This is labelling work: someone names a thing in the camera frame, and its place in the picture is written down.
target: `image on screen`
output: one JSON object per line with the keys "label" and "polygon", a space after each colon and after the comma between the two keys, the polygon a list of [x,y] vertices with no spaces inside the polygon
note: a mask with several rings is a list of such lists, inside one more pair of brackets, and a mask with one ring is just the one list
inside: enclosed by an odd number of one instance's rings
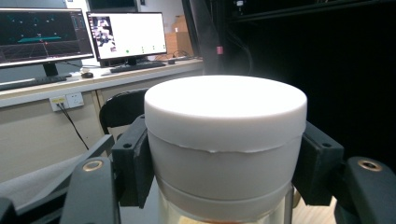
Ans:
{"label": "image on screen", "polygon": [[166,53],[162,13],[88,12],[97,61]]}
{"label": "image on screen", "polygon": [[80,9],[0,8],[0,30],[0,67],[93,57]]}

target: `white cylindrical container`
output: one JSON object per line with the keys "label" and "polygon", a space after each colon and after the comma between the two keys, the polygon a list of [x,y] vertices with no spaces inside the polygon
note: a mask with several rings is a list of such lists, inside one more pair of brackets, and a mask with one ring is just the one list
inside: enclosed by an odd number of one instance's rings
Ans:
{"label": "white cylindrical container", "polygon": [[194,219],[248,222],[289,189],[306,96],[265,78],[184,77],[150,88],[145,116],[164,198]]}

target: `electrical outlet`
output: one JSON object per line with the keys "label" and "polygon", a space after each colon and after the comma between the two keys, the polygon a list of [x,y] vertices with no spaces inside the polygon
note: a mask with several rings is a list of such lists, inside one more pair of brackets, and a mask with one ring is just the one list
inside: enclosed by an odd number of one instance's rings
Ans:
{"label": "electrical outlet", "polygon": [[70,108],[84,105],[81,92],[67,94],[66,100]]}
{"label": "electrical outlet", "polygon": [[56,96],[56,97],[51,97],[49,98],[50,106],[52,107],[53,111],[58,111],[61,110],[58,105],[63,104],[64,108],[69,108],[69,103],[67,103],[66,97],[64,95],[62,96]]}

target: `keyboard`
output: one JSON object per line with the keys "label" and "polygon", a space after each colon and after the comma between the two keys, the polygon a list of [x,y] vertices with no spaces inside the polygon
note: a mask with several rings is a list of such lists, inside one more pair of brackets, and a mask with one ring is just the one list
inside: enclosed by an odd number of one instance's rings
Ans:
{"label": "keyboard", "polygon": [[120,73],[120,72],[128,72],[128,71],[141,70],[141,69],[147,69],[147,68],[155,68],[155,67],[163,67],[163,66],[166,66],[166,64],[161,63],[161,62],[137,63],[136,65],[126,65],[123,67],[111,68],[110,72],[111,73]]}
{"label": "keyboard", "polygon": [[40,86],[66,80],[66,77],[36,77],[23,81],[8,82],[5,84],[0,83],[0,91],[9,91],[25,87]]}

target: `black chair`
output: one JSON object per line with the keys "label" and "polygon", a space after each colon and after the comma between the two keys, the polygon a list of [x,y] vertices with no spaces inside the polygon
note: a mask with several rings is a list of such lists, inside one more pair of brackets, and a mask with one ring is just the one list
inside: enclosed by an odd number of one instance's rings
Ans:
{"label": "black chair", "polygon": [[99,112],[103,132],[109,134],[108,128],[132,124],[145,113],[145,94],[148,89],[124,91],[109,98]]}

